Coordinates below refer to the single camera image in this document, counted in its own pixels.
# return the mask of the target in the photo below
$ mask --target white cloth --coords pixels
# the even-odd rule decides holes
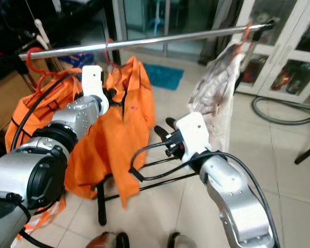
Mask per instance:
[[[236,55],[238,44],[231,42],[207,65],[207,71],[194,88],[188,102],[190,112],[203,115],[212,151],[228,151],[233,93],[243,55]]]

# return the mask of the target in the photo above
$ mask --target orange clothing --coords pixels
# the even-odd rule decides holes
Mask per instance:
[[[81,69],[79,68],[60,72],[58,76],[55,76],[42,91],[46,91],[63,76],[79,72],[81,72]],[[69,102],[73,101],[75,94],[81,92],[82,84],[75,77],[69,77],[56,86],[55,89],[39,103],[35,111],[30,115],[19,136],[16,148],[27,142],[36,129],[46,126],[52,120],[56,110],[64,109]],[[5,135],[7,152],[10,151],[11,143],[18,125],[22,122],[24,116],[29,111],[29,108],[37,100],[37,97],[35,97],[37,96],[36,94],[37,93],[34,93],[30,96],[24,97],[19,101]]]
[[[75,146],[68,161],[66,189],[74,194],[93,198],[93,186],[105,175],[113,174],[122,205],[138,193],[138,181],[128,172],[134,153],[148,144],[154,123],[155,109],[147,73],[135,57],[119,71],[108,76],[107,89],[117,90],[113,98],[122,106],[112,106],[88,130]],[[146,153],[137,157],[134,167],[143,166]]]

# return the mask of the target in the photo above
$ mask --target blue mat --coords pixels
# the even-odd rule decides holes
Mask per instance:
[[[183,70],[166,66],[144,64],[145,70],[152,85],[176,90],[184,74]]]

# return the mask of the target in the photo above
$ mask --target clothes drying rack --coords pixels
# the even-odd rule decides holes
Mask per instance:
[[[270,21],[265,24],[258,24],[258,25],[248,25],[248,26],[239,26],[239,27],[231,27],[231,28],[225,28],[225,29],[218,29],[218,30],[210,30],[210,31],[204,31],[204,32],[197,32],[197,33],[190,33],[190,34],[182,34],[182,35],[172,35],[172,36],[164,36],[164,37],[153,37],[153,38],[147,38],[147,39],[141,39],[141,40],[129,40],[129,41],[116,41],[109,44],[106,43],[100,43],[100,44],[94,44],[94,45],[85,45],[85,46],[75,46],[75,47],[68,47],[68,48],[61,48],[61,49],[53,49],[53,50],[47,50],[47,51],[41,51],[41,52],[35,52],[31,53],[30,58],[31,59],[39,59],[39,58],[51,58],[51,57],[59,57],[59,56],[68,56],[78,53],[86,53],[86,52],[97,52],[97,51],[111,51],[111,50],[118,50],[123,48],[135,48],[135,47],[141,47],[143,45],[147,44],[154,44],[154,43],[163,43],[163,42],[173,42],[173,41],[187,41],[187,40],[195,40],[195,39],[205,39],[205,38],[211,38],[211,37],[219,37],[219,36],[226,36],[226,35],[233,35],[245,32],[248,30],[249,32],[254,32],[251,34],[251,43],[250,46],[246,52],[246,55],[244,57],[244,60],[241,64],[241,70],[240,75],[235,83],[235,90],[239,86],[240,82],[243,79],[244,72],[247,68],[247,65],[252,57],[252,54],[255,50],[257,42],[260,40],[262,33],[268,30],[271,30],[274,26],[274,22]],[[19,57],[22,60],[26,60],[26,54],[20,54]],[[156,164],[168,162],[171,160],[178,159],[176,157],[163,159],[160,161],[155,161],[152,163],[145,164],[142,168],[153,166]],[[193,177],[197,175],[197,173],[190,173],[188,175],[172,178],[169,180],[157,182],[151,185],[147,185],[144,187],[139,188],[139,191],[151,189],[160,185],[164,185],[167,183],[175,182],[178,180],[182,180],[185,178]],[[118,194],[111,195],[105,197],[104,194],[104,182],[108,177],[111,177],[112,175],[107,175],[103,181],[101,181],[99,184],[96,185],[97,188],[97,194],[98,194],[98,220],[101,226],[104,226],[107,223],[107,217],[106,217],[106,209],[105,209],[105,202],[108,200],[116,199],[119,197]]]

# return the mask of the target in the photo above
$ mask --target white cabinet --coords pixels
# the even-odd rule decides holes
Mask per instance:
[[[270,18],[276,26],[256,46],[238,91],[303,102],[310,95],[310,0],[245,0],[237,26]]]

